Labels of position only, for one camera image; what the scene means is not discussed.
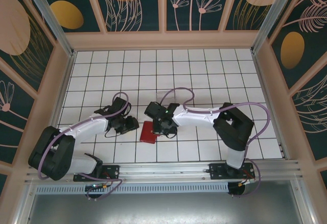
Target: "white grid floor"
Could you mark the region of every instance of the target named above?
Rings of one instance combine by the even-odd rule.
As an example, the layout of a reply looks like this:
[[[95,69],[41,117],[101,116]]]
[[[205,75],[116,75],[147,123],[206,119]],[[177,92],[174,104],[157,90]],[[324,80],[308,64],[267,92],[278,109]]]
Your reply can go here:
[[[216,132],[207,128],[179,127],[173,139],[158,137],[155,144],[139,141],[144,114],[151,101],[160,101],[174,87],[192,88],[196,107],[219,107],[224,102],[258,102],[265,98],[248,49],[166,49],[150,51],[78,52],[66,93],[59,126],[87,119],[93,111],[111,105],[118,91],[129,95],[130,115],[140,128],[122,136],[97,135],[79,145],[105,163],[176,162],[225,160],[227,147]],[[183,103],[188,91],[177,90]],[[174,95],[163,103],[174,102]],[[252,136],[265,124],[259,107],[240,108],[255,122]],[[108,136],[114,136],[114,130]],[[272,124],[249,147],[250,159],[282,158]]]

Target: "black mounting bracket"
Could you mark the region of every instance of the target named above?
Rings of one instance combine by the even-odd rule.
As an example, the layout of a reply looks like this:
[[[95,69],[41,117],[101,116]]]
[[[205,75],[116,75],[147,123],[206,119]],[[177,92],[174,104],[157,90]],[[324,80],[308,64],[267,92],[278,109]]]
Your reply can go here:
[[[209,169],[205,172],[210,173],[211,180],[241,180],[255,178],[252,163],[243,163],[240,169],[233,172],[233,175],[229,174],[227,171],[226,163],[209,164]]]
[[[102,173],[99,178],[100,179],[103,178],[103,180],[105,181],[106,179],[108,179],[107,178],[108,176],[110,179],[118,179],[119,178],[119,165],[103,165]],[[79,174],[74,175],[73,181],[74,182],[98,182],[98,181],[83,177]]]

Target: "enclosure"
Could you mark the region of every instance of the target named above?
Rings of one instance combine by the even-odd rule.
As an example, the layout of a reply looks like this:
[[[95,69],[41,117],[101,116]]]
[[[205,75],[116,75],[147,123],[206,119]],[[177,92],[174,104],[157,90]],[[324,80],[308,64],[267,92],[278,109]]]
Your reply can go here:
[[[1,0],[0,222],[326,223],[326,6]],[[270,111],[246,154],[261,172],[261,187],[246,188],[254,194],[232,198],[229,181],[206,171],[228,156],[212,128],[179,126],[173,138],[140,140],[151,120],[146,107],[178,87],[192,89],[189,107],[250,102]],[[92,183],[74,175],[40,180],[28,158],[43,129],[84,121],[117,92],[128,94],[139,128],[92,134],[75,150],[117,167],[123,183],[96,203],[85,197]],[[162,105],[190,97],[176,89]],[[254,122],[252,138],[266,124],[265,110],[239,109]]]

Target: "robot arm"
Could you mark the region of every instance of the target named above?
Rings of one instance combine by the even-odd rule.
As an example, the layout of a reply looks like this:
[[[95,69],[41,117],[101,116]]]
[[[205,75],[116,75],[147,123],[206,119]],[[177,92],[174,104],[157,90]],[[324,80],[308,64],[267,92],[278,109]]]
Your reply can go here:
[[[224,103],[222,108],[232,104]],[[237,108],[222,113],[210,113],[216,109],[192,108],[189,112],[183,105],[171,103],[167,108],[151,102],[145,114],[153,119],[153,132],[158,135],[176,134],[179,126],[202,126],[213,128],[228,147],[227,166],[241,168],[244,161],[246,143],[251,135],[254,123]]]
[[[74,125],[65,128],[55,128],[49,126],[45,128],[36,143],[30,157],[29,165],[38,168],[41,157],[52,139],[61,132],[66,131],[46,155],[41,172],[53,180],[59,180],[69,173],[92,174],[93,177],[99,178],[102,173],[102,161],[91,155],[85,154],[79,150],[79,144],[86,139],[103,132],[115,129],[116,133],[125,134],[129,131],[136,130],[139,125],[136,118],[127,116],[125,110],[113,117],[101,117],[120,111],[126,104],[122,98],[116,97],[111,106],[99,109],[90,116],[90,121],[74,128]]]

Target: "red object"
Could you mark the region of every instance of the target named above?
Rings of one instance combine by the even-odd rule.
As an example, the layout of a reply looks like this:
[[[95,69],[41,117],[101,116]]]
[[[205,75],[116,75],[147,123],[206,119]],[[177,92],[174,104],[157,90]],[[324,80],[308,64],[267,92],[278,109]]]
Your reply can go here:
[[[152,132],[153,132],[153,122],[144,121],[143,129],[139,141],[155,144],[157,135],[153,134]]]

